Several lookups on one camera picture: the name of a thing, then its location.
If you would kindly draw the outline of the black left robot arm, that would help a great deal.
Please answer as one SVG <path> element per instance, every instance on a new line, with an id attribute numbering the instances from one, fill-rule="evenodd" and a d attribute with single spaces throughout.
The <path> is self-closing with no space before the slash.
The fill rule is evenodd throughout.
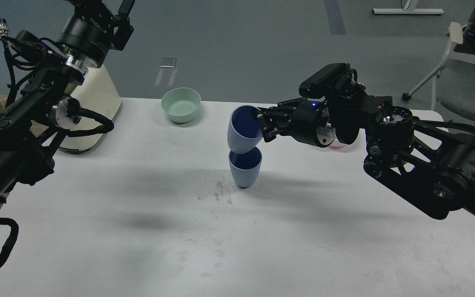
<path id="1" fill-rule="evenodd" d="M 67 137 L 109 133 L 113 121 L 83 108 L 67 92 L 81 86 L 89 68 L 98 69 L 110 50 L 125 48 L 134 28 L 129 14 L 133 0 L 124 0 L 113 14 L 101 0 L 72 0 L 74 14 L 58 41 L 38 38 L 28 31 L 9 36 L 0 19 L 0 41 L 11 83 L 0 111 L 0 205 L 17 183 L 30 186 L 54 172 L 53 156 Z M 0 252 L 0 268 L 17 241 L 19 226 L 1 218 L 10 228 Z"/>

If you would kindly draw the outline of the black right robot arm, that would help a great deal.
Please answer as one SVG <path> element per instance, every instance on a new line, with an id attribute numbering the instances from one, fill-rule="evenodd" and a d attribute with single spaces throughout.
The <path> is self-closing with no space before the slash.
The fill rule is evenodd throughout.
<path id="1" fill-rule="evenodd" d="M 334 139 L 352 144 L 364 130 L 366 174 L 431 218 L 460 209 L 475 216 L 475 126 L 421 120 L 362 87 L 318 96 L 324 101 L 304 94 L 251 111 L 264 141 L 280 135 L 327 147 Z"/>

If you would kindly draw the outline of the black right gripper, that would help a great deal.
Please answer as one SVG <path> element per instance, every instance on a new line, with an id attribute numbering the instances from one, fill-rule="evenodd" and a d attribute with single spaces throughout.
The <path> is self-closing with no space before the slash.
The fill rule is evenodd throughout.
<path id="1" fill-rule="evenodd" d="M 316 147 L 328 147 L 335 139 L 328 109 L 322 101 L 296 98 L 257 109 L 255 120 L 262 118 L 261 132 L 266 143 L 281 136 Z"/>

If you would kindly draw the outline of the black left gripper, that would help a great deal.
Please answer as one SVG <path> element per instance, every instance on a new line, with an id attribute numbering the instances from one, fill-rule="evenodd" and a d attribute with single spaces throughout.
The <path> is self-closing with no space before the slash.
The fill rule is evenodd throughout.
<path id="1" fill-rule="evenodd" d="M 100 68 L 110 50 L 122 51 L 134 27 L 129 14 L 135 1 L 122 1 L 117 14 L 101 0 L 70 0 L 74 14 L 59 36 L 65 63 L 74 69 Z"/>

